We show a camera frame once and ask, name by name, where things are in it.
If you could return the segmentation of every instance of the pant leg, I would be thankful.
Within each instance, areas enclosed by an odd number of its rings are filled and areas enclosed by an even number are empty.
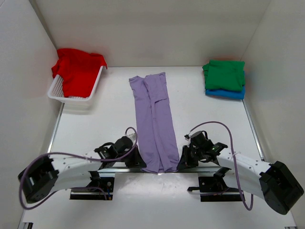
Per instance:
[[[147,165],[143,171],[158,173],[160,157],[153,134],[151,101],[144,85],[144,79],[135,76],[129,79],[129,84],[134,96],[139,151]]]
[[[154,137],[165,172],[175,171],[179,153],[166,87],[165,73],[148,75],[144,79],[152,106]]]

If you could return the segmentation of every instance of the folded clothing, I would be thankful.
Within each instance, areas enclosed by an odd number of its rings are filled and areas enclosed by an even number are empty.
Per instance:
[[[57,54],[59,60],[52,67],[52,72],[53,78],[57,74],[63,78],[63,95],[84,98],[90,96],[100,67],[107,68],[104,57],[77,49],[58,49]]]
[[[241,92],[245,84],[243,61],[216,61],[202,67],[205,89]]]
[[[233,92],[223,89],[217,89],[217,90],[205,90],[206,95],[213,95],[213,96],[219,96],[219,97],[225,97],[229,99],[244,99],[245,94],[245,88],[243,86],[243,89],[241,92]]]

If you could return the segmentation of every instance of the plastic basket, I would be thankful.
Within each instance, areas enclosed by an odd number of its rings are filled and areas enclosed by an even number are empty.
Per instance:
[[[50,88],[48,91],[48,97],[51,99],[56,99],[58,101],[61,101],[62,103],[71,104],[75,106],[89,106],[92,103],[92,98],[96,90],[96,86],[100,80],[100,76],[102,73],[103,66],[100,67],[99,73],[96,77],[94,86],[92,88],[91,94],[87,98],[83,97],[76,97],[76,96],[69,96],[64,97],[63,91],[62,91],[62,82],[63,78],[60,75],[56,75]]]

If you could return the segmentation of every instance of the green shirt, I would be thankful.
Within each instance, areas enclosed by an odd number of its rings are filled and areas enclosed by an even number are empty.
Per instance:
[[[215,61],[202,67],[206,89],[241,92],[244,81],[244,61]]]

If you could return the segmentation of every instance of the white wall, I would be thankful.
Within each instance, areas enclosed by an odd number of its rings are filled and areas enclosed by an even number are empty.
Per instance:
[[[46,92],[57,54],[27,0],[0,6],[0,228],[16,229],[17,175],[45,152],[59,110]]]
[[[273,0],[243,57],[246,101],[263,150],[305,188],[305,1]],[[293,207],[305,228],[305,197]]]
[[[200,66],[241,58],[269,0],[36,0],[58,48],[109,66]]]

